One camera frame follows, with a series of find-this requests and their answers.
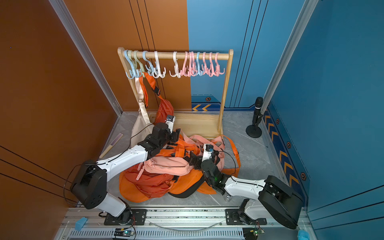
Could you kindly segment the red-orange sling bag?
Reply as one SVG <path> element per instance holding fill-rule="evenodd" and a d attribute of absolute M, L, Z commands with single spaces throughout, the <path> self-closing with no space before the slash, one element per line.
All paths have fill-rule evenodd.
<path fill-rule="evenodd" d="M 165 149 L 161 149 L 156 157 L 190 157 L 191 153 L 200 156 L 203 153 L 202 147 L 187 136 L 179 135 L 176 143 L 171 143 Z"/>

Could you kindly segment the beige sling bag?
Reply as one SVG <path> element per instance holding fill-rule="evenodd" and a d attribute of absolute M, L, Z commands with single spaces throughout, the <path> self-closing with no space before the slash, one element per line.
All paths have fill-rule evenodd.
<path fill-rule="evenodd" d="M 144 88 L 141 85 L 142 78 L 135 78 L 135 88 L 139 100 L 139 115 L 132 129 L 131 147 L 143 141 L 147 135 L 152 133 L 153 124 L 150 122 L 148 112 L 145 105 Z"/>

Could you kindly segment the folded paper fan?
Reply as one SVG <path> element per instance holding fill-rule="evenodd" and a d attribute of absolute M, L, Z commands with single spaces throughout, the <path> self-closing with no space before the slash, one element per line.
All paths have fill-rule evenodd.
<path fill-rule="evenodd" d="M 124 136 L 124 134 L 119 133 L 114 140 L 106 147 L 106 149 L 99 156 L 100 159 L 104 158 L 105 155 L 117 144 L 117 142 Z"/>

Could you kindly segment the red-orange crescent bag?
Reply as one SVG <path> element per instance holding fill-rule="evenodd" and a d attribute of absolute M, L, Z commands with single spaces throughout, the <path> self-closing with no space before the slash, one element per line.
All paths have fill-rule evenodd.
<path fill-rule="evenodd" d="M 161 96 L 160 89 L 156 86 L 156 80 L 153 76 L 150 76 L 148 73 L 144 73 L 145 79 L 148 81 L 151 89 L 155 93 L 155 95 L 161 100 L 159 104 L 159 108 L 155 118 L 155 124 L 157 123 L 165 123 L 168 116 L 174 115 L 174 108 L 170 101 L 164 99 Z"/>

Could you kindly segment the blue sponge block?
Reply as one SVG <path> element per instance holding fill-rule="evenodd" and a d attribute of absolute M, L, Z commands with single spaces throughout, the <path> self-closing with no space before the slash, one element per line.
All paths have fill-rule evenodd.
<path fill-rule="evenodd" d="M 76 231 L 81 231 L 84 225 L 87 223 L 88 219 L 85 217 L 82 217 L 75 223 L 75 230 Z"/>

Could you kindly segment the dark red-orange waist bag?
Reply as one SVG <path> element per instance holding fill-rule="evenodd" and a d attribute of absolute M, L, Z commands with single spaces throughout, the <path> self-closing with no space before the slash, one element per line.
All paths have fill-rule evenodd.
<path fill-rule="evenodd" d="M 137 181 L 139 173 L 138 166 L 133 166 L 125 170 L 125 177 L 128 181 L 135 184 L 136 187 L 149 199 L 160 198 L 169 192 L 174 184 L 175 176 L 168 174 L 152 174 L 144 171 L 141 178 Z"/>

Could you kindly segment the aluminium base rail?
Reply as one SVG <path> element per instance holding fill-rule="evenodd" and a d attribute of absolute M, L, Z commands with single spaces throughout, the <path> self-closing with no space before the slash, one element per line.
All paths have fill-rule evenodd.
<path fill-rule="evenodd" d="M 100 210 L 70 208 L 55 236 L 56 240 L 119 240 L 115 229 L 129 228 L 135 240 L 296 240 L 299 230 L 317 237 L 306 213 L 301 212 L 296 229 L 288 229 L 271 216 L 263 215 L 255 223 L 244 225 L 234 217 L 235 207 L 134 207 L 134 216 L 119 225 Z M 81 231 L 75 223 L 88 219 Z"/>

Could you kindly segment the black and orange sling bag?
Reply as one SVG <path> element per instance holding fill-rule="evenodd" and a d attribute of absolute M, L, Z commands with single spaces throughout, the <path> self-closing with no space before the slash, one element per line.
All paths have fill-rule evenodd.
<path fill-rule="evenodd" d="M 191 196 L 193 193 L 195 193 L 198 190 L 198 188 L 204 183 L 204 181 L 205 181 L 204 177 L 201 177 L 196 183 L 194 183 L 190 187 L 187 187 L 181 193 L 176 194 L 175 191 L 173 191 L 173 192 L 169 191 L 168 194 L 173 196 L 173 197 L 179 198 L 179 199 L 188 198 L 189 196 Z"/>

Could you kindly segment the teal cloth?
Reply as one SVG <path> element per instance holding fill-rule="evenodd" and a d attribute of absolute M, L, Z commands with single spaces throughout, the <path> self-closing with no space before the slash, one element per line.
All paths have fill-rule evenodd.
<path fill-rule="evenodd" d="M 307 231 L 299 230 L 298 232 L 298 240 L 310 240 L 310 234 Z"/>

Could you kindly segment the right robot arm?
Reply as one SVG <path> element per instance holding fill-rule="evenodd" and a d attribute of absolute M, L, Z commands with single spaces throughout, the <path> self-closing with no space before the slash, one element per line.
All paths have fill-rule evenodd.
<path fill-rule="evenodd" d="M 223 196 L 240 196 L 259 201 L 267 212 L 282 226 L 296 229 L 304 203 L 302 196 L 275 176 L 266 180 L 246 180 L 221 172 L 214 162 L 218 151 L 205 151 L 202 156 L 190 153 L 189 163 L 203 173 L 203 180 Z"/>

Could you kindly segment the pink crescent sling bag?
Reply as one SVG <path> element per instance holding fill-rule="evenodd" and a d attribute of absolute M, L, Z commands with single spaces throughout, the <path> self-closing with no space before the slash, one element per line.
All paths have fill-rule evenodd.
<path fill-rule="evenodd" d="M 205 144 L 207 145 L 213 145 L 214 150 L 216 151 L 224 151 L 226 149 L 224 140 L 222 137 L 216 137 L 213 140 L 208 140 L 200 135 L 192 135 L 188 137 L 186 134 L 183 133 L 183 139 L 184 141 L 189 145 L 195 145 L 198 147 L 199 152 L 194 154 L 196 156 L 202 156 L 203 155 L 203 146 Z"/>

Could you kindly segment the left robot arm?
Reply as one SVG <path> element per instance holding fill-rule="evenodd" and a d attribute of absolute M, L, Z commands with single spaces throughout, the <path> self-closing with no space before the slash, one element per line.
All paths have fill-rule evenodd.
<path fill-rule="evenodd" d="M 168 143 L 177 142 L 181 129 L 173 131 L 172 126 L 171 123 L 158 123 L 143 141 L 116 157 L 97 162 L 85 161 L 70 187 L 71 193 L 86 209 L 99 209 L 122 224 L 127 223 L 132 216 L 131 208 L 108 193 L 107 183 L 128 168 L 154 157 Z"/>

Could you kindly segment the green circuit board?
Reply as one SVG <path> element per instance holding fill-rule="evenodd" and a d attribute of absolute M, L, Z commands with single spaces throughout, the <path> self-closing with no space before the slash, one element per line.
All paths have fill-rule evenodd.
<path fill-rule="evenodd" d="M 135 240 L 136 232 L 129 228 L 115 229 L 114 238 L 119 240 Z"/>

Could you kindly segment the large orange crescent bag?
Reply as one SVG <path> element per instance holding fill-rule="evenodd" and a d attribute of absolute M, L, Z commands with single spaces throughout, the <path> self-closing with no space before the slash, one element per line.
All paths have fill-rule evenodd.
<path fill-rule="evenodd" d="M 179 194 L 187 187 L 190 187 L 191 185 L 196 183 L 201 177 L 204 177 L 201 170 L 191 170 L 187 175 L 179 176 L 169 191 L 175 191 L 176 194 Z"/>

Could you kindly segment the wooden garment rack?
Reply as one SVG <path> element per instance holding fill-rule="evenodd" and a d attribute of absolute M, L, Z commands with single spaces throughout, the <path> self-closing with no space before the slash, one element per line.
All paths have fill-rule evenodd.
<path fill-rule="evenodd" d="M 145 105 L 150 122 L 155 124 L 156 114 L 161 100 L 155 95 L 144 73 L 156 80 L 161 96 L 170 101 L 176 118 L 174 127 L 182 129 L 187 136 L 201 135 L 213 139 L 223 134 L 223 114 L 227 98 L 234 51 L 227 54 L 206 52 L 148 52 L 131 51 L 118 48 L 118 55 L 139 106 L 135 88 L 135 78 L 142 78 L 141 85 L 145 93 Z M 192 106 L 187 93 L 192 78 L 201 80 L 208 77 L 225 77 L 219 114 L 209 114 L 206 104 Z"/>

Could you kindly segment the orange crescent sling bag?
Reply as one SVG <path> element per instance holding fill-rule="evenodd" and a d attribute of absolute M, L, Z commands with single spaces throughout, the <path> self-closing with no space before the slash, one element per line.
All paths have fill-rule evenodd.
<path fill-rule="evenodd" d="M 233 168 L 229 168 L 229 169 L 224 168 L 224 164 L 225 164 L 224 157 L 220 157 L 220 159 L 221 159 L 220 163 L 223 166 L 223 169 L 221 170 L 221 172 L 224 173 L 224 174 L 227 174 L 227 175 L 231 175 L 233 177 L 238 177 L 239 176 L 239 171 L 240 171 L 240 168 L 241 168 L 241 160 L 240 160 L 239 151 L 236 148 L 236 145 L 233 142 L 233 140 L 231 140 L 229 137 L 227 137 L 225 135 L 220 135 L 220 136 L 218 136 L 218 137 L 216 137 L 214 139 L 208 139 L 208 141 L 213 143 L 213 144 L 215 144 L 217 147 L 219 147 L 221 151 L 225 151 L 226 147 L 225 147 L 224 139 L 227 139 L 227 141 L 231 145 L 233 153 L 232 154 L 229 154 L 229 153 L 226 154 L 226 153 L 223 152 L 223 154 L 232 158 L 232 160 L 234 162 L 234 167 Z M 209 185 L 207 183 L 203 183 L 197 189 L 197 192 L 201 193 L 201 194 L 205 194 L 205 195 L 215 195 L 217 193 L 212 187 L 209 187 Z"/>

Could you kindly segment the black microphone on stand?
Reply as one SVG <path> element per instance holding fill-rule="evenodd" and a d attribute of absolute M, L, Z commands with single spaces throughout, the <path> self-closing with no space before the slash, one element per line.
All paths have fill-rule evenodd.
<path fill-rule="evenodd" d="M 259 138 L 262 135 L 262 130 L 260 129 L 259 124 L 263 117 L 263 115 L 261 114 L 263 102 L 264 100 L 262 97 L 257 97 L 255 101 L 255 110 L 252 124 L 247 126 L 246 128 L 246 133 L 251 138 Z"/>

